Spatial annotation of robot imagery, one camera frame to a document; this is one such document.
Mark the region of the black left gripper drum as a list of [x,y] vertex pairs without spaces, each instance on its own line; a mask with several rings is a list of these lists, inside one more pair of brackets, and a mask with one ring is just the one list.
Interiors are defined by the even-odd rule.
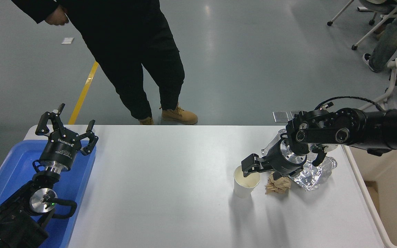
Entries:
[[77,152],[81,149],[81,142],[76,140],[79,135],[64,128],[64,133],[53,131],[44,148],[39,163],[42,167],[56,168],[58,171],[70,171]]

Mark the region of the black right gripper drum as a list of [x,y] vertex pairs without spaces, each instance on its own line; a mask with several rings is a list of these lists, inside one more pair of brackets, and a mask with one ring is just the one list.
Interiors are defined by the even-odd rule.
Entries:
[[291,151],[289,145],[274,145],[263,157],[267,165],[280,174],[291,174],[304,165],[304,156]]

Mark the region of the person's hand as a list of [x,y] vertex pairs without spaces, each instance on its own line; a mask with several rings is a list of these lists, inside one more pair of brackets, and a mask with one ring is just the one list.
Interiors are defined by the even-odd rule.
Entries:
[[63,6],[59,5],[51,14],[49,14],[45,20],[49,25],[64,26],[70,22],[68,18],[68,10]]

